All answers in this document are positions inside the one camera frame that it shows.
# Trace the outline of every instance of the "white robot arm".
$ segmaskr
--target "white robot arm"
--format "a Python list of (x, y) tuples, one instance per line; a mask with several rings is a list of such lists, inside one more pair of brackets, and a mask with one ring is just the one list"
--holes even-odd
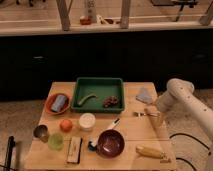
[[(192, 93), (194, 85), (191, 82), (171, 79), (167, 83), (167, 91), (156, 100), (156, 106), (159, 111), (166, 112), (170, 107), (179, 101), (183, 106), (188, 109), (192, 116), (198, 121), (204, 129), (210, 140), (213, 140), (213, 111)], [(213, 155), (209, 156), (205, 171), (213, 169)]]

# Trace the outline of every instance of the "dish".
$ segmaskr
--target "dish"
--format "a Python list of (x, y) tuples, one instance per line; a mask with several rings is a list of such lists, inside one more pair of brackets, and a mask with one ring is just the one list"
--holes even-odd
[[(112, 96), (118, 98), (118, 103), (104, 107), (104, 101)], [(123, 81), (120, 78), (80, 77), (72, 99), (71, 108), (77, 112), (120, 113), (125, 108)]]
[(113, 158), (123, 152), (124, 146), (124, 138), (118, 131), (106, 130), (99, 136), (97, 153), (102, 157)]
[[(56, 98), (59, 95), (65, 96), (66, 100), (65, 100), (63, 106), (61, 107), (60, 111), (56, 112), (56, 111), (53, 111), (51, 108), (52, 108), (52, 105), (55, 102)], [(45, 103), (44, 110), (48, 114), (58, 115), (58, 114), (64, 113), (67, 109), (69, 109), (69, 107), (70, 107), (70, 97), (67, 94), (65, 94), (65, 93), (55, 93), (55, 94), (53, 94), (53, 95), (51, 95), (51, 96), (48, 97), (48, 99), (47, 99), (47, 101)]]
[(95, 115), (92, 113), (84, 113), (81, 115), (78, 123), (82, 130), (84, 131), (92, 131), (94, 125), (95, 125)]

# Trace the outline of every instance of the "black handle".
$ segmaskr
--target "black handle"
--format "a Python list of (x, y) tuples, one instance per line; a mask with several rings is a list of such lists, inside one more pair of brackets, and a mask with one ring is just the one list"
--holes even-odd
[(15, 147), (15, 144), (16, 143), (14, 141), (14, 137), (10, 136), (8, 138), (8, 143), (7, 143), (7, 153), (5, 158), (4, 171), (10, 171), (13, 147)]

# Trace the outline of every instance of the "cup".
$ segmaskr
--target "cup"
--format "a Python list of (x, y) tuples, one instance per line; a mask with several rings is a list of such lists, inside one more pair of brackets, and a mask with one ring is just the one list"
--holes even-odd
[(33, 131), (34, 137), (46, 143), (49, 139), (49, 131), (46, 125), (38, 125)]
[(64, 138), (60, 133), (54, 133), (50, 135), (48, 140), (48, 147), (51, 150), (61, 150), (64, 146)]
[(92, 113), (84, 113), (81, 115), (78, 123), (82, 130), (84, 131), (92, 131), (95, 125), (95, 116)]

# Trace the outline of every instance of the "cable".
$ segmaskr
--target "cable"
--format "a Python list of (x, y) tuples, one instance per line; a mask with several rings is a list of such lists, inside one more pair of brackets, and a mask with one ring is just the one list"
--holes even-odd
[(171, 135), (169, 138), (173, 138), (177, 135), (184, 135), (184, 136), (190, 137), (190, 138), (196, 140), (197, 142), (199, 142), (200, 144), (202, 144), (207, 150), (210, 150), (210, 148), (206, 144), (204, 144), (202, 141), (200, 141), (199, 139), (195, 138), (194, 136), (186, 134), (186, 133), (176, 133), (176, 134)]
[[(210, 148), (206, 144), (204, 144), (202, 141), (200, 141), (196, 137), (189, 135), (189, 134), (186, 134), (186, 133), (176, 133), (176, 134), (171, 135), (169, 138), (171, 139), (171, 138), (178, 136), (178, 135), (184, 135), (184, 136), (190, 137), (190, 138), (196, 140), (197, 142), (199, 142), (201, 145), (203, 145), (207, 150), (210, 150)], [(194, 165), (192, 163), (190, 163), (188, 160), (181, 158), (181, 157), (177, 157), (176, 160), (182, 160), (182, 161), (186, 162), (188, 165), (190, 165), (192, 167), (192, 169), (194, 171), (197, 171), (197, 169), (194, 167)]]
[[(0, 167), (7, 168), (7, 167), (5, 167), (5, 166), (3, 166), (1, 164), (0, 164)], [(13, 168), (10, 168), (10, 170), (18, 171), (17, 169), (13, 169)]]
[(186, 159), (184, 159), (184, 158), (181, 158), (181, 157), (177, 157), (176, 160), (182, 160), (182, 161), (186, 162), (188, 165), (190, 165), (190, 166), (192, 167), (192, 169), (193, 169), (194, 171), (197, 171), (197, 169), (193, 166), (193, 164), (190, 163), (188, 160), (186, 160)]

